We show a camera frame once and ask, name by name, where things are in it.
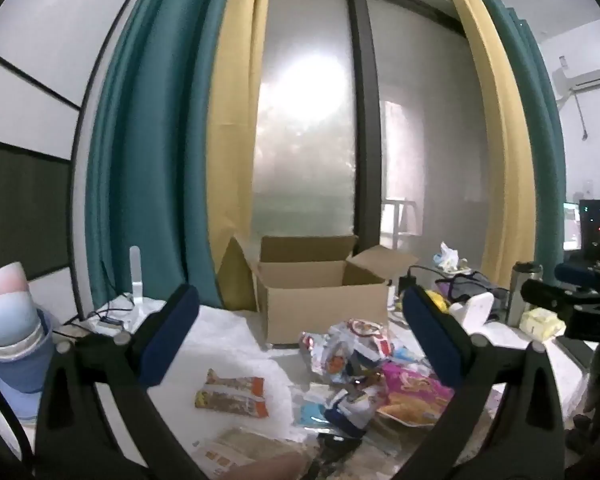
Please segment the yellow curtain right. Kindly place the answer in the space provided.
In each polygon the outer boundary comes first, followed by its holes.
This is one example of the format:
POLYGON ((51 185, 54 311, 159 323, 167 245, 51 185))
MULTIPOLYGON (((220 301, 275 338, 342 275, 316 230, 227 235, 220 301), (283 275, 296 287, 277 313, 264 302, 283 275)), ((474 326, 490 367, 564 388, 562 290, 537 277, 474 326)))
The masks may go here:
POLYGON ((482 0, 452 0, 474 59, 489 151, 489 214, 481 272, 507 286, 535 245, 535 187, 528 127, 505 48, 482 0))

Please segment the stacked pastel bowls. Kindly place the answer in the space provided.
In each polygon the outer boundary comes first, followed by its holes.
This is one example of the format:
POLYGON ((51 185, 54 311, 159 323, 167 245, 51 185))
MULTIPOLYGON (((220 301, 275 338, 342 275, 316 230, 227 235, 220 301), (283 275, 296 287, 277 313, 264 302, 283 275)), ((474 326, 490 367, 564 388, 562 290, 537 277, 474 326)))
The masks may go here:
POLYGON ((44 337, 42 321, 19 261, 0 268, 0 359, 18 358, 44 337))

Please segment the yellow tissue pack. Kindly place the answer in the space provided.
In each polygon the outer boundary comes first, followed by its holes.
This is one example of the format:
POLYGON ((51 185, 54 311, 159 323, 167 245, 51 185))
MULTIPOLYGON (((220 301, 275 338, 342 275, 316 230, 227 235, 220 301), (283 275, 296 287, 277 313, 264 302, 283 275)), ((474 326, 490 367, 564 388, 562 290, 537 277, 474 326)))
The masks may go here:
POLYGON ((534 308, 524 312, 518 328, 531 339, 545 342, 565 333, 566 323, 556 312, 534 308))

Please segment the white red cartoon snack bag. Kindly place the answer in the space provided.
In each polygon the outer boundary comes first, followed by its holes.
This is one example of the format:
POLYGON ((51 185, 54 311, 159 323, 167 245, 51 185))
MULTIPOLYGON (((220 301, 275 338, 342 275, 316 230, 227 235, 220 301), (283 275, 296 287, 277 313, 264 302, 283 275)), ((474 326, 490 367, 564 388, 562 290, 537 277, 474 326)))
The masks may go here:
POLYGON ((299 349, 310 372, 332 385, 364 376, 393 354, 388 328, 362 318, 333 325, 324 334, 304 332, 299 349))

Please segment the teal curtain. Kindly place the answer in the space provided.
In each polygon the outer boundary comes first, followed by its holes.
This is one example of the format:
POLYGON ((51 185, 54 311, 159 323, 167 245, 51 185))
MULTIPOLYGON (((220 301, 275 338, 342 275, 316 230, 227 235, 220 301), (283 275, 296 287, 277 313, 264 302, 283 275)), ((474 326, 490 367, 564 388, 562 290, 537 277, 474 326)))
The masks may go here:
POLYGON ((566 160, 564 136, 550 75, 527 21, 502 0, 482 0, 515 76, 526 118, 534 171, 534 260, 551 281, 564 258, 566 160))
POLYGON ((146 296, 193 285, 221 298, 207 212, 207 118, 226 0, 137 0, 108 67, 85 189, 92 304, 131 287, 140 248, 146 296))

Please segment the black window frame post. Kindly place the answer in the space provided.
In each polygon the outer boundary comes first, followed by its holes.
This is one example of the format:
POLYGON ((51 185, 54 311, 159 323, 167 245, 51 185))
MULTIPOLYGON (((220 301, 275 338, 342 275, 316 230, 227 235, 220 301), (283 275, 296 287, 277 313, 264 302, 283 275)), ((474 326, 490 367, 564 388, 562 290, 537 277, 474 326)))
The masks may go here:
POLYGON ((354 232, 358 252, 379 244, 381 224, 381 117, 370 12, 366 0, 348 0, 355 93, 354 232))

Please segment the brown cardboard box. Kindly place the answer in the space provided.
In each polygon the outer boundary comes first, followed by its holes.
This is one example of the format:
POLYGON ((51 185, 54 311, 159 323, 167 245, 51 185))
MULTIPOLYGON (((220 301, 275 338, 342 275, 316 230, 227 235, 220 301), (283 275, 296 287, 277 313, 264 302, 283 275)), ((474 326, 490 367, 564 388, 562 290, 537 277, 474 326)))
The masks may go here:
POLYGON ((354 235, 265 236, 249 261, 234 237, 218 273, 224 306, 257 311, 263 342, 277 347, 351 318, 386 325, 390 282, 418 258, 382 245, 355 255, 357 242, 354 235))

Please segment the teal curtain left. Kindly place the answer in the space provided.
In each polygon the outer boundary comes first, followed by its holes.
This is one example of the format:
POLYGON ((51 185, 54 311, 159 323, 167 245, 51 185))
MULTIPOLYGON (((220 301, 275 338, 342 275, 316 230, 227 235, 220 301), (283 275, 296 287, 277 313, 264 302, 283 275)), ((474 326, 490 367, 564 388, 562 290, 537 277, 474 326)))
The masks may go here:
POLYGON ((226 0, 137 0, 108 67, 85 189, 92 304, 131 287, 140 248, 146 296, 193 285, 221 298, 207 212, 207 118, 226 0))

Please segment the white plastic appliance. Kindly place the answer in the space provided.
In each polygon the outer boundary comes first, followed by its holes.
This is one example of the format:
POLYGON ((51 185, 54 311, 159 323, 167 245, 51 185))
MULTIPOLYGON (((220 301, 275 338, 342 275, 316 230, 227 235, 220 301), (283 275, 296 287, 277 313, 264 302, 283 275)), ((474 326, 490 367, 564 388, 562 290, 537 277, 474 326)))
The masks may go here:
POLYGON ((486 324, 494 303, 492 292, 483 292, 449 306, 449 314, 469 335, 477 333, 486 324))

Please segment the orange cracker snack pack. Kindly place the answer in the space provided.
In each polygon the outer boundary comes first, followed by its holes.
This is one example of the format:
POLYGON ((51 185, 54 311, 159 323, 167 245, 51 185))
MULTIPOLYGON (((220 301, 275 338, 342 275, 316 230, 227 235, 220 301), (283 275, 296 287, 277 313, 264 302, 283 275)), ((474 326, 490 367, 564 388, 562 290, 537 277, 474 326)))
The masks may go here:
POLYGON ((204 385, 195 394, 195 408, 220 413, 268 418, 262 377, 221 377, 209 368, 204 385))

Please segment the blue sea salt cracker pack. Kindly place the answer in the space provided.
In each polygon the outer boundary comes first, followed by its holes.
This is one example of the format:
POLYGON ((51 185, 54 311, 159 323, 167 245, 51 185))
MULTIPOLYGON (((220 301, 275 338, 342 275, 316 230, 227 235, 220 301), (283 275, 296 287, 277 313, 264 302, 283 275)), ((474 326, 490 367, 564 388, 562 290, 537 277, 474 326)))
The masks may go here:
POLYGON ((356 393, 340 390, 329 401, 324 411, 328 422, 350 438, 361 439, 385 396, 380 385, 373 385, 356 393))

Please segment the crumpled white plastic bag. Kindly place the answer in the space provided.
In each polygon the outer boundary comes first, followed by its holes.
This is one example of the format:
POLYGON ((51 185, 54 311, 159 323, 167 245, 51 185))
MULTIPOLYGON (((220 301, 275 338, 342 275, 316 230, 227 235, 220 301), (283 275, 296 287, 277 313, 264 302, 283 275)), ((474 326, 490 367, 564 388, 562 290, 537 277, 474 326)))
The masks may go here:
POLYGON ((445 242, 440 244, 440 250, 432 258, 434 265, 445 274, 464 273, 471 270, 468 261, 460 258, 456 249, 449 247, 445 242))

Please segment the teal curtain right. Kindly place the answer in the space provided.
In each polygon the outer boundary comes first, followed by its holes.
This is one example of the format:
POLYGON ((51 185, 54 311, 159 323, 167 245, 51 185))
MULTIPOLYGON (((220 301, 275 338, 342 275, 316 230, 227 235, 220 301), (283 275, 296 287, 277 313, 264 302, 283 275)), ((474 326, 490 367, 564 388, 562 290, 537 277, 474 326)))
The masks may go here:
POLYGON ((534 171, 534 260, 551 281, 564 258, 566 160, 564 136, 550 75, 527 21, 502 0, 482 0, 515 76, 526 118, 534 171))

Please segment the white router antenna device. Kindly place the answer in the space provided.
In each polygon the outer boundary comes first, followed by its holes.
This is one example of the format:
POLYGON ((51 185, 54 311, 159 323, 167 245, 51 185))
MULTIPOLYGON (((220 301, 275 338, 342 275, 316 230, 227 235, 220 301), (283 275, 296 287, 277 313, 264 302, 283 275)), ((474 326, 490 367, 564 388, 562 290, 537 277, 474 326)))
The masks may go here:
POLYGON ((108 337, 122 332, 134 334, 149 315, 166 304, 164 300, 144 296, 142 253, 137 246, 129 249, 129 265, 131 291, 122 292, 87 315, 84 325, 88 332, 108 337))

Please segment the pink snack bag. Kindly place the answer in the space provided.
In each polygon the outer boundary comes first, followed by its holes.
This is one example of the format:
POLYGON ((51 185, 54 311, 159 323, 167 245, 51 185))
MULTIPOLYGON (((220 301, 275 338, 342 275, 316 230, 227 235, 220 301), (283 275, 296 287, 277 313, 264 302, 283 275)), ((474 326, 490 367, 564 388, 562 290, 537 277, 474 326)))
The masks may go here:
POLYGON ((454 396, 437 378, 393 362, 385 362, 381 373, 386 395, 377 413, 407 427, 434 426, 454 396))

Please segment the white air conditioner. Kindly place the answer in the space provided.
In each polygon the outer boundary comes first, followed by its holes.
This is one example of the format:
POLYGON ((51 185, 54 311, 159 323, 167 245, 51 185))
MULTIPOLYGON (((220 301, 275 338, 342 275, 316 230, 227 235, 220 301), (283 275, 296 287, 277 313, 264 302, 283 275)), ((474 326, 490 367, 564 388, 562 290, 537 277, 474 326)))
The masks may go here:
POLYGON ((556 101, 562 103, 570 96, 600 88, 600 68, 578 73, 570 68, 565 55, 559 57, 559 67, 552 73, 556 101))

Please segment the beige sandwich cracker pack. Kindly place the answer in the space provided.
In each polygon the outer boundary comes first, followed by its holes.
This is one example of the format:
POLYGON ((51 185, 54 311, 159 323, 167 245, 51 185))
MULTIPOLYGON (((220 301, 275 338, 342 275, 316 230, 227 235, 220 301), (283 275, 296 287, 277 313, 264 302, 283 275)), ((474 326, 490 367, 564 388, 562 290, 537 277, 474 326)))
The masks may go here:
POLYGON ((260 460, 270 460, 286 453, 299 453, 307 460, 315 456, 316 447, 288 439, 274 438, 248 428, 225 430, 214 439, 192 444, 190 457, 210 479, 219 479, 230 470, 260 460))

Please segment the yellow curtain left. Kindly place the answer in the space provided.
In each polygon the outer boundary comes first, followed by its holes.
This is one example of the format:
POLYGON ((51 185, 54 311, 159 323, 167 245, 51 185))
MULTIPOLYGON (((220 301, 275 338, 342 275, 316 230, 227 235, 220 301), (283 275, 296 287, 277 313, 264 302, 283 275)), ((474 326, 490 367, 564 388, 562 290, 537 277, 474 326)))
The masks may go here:
POLYGON ((215 270, 250 234, 254 142, 268 0, 226 0, 207 120, 208 232, 215 270))

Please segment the black power adapter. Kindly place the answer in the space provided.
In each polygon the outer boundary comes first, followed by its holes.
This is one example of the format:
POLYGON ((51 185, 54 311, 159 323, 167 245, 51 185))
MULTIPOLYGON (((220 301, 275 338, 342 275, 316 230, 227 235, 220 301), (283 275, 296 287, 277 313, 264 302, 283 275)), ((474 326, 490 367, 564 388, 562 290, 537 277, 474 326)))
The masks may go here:
POLYGON ((416 278, 411 273, 402 275, 396 285, 396 296, 401 297, 407 289, 416 284, 416 278))

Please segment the yellow curtain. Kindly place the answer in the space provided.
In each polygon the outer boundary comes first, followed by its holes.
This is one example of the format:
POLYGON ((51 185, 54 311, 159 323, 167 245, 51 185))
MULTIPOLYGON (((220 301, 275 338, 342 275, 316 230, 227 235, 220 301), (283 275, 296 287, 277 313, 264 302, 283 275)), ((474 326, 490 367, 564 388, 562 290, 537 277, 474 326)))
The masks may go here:
POLYGON ((489 214, 481 272, 507 286, 535 245, 535 187, 528 127, 505 48, 482 0, 452 0, 474 59, 489 151, 489 214))
POLYGON ((254 142, 268 0, 226 0, 207 120, 208 232, 215 270, 250 234, 254 142))

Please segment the dark bag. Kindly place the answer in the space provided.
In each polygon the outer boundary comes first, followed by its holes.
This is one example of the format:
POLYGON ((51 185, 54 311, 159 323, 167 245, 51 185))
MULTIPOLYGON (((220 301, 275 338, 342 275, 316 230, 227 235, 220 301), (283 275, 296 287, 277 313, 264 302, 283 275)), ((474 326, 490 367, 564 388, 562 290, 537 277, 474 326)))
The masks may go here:
POLYGON ((434 281, 439 289, 439 292, 451 304, 461 302, 464 304, 469 298, 490 292, 494 301, 491 312, 488 317, 489 321, 501 321, 506 313, 506 302, 508 299, 508 289, 492 283, 480 271, 470 271, 468 273, 459 273, 450 278, 437 278, 434 281))

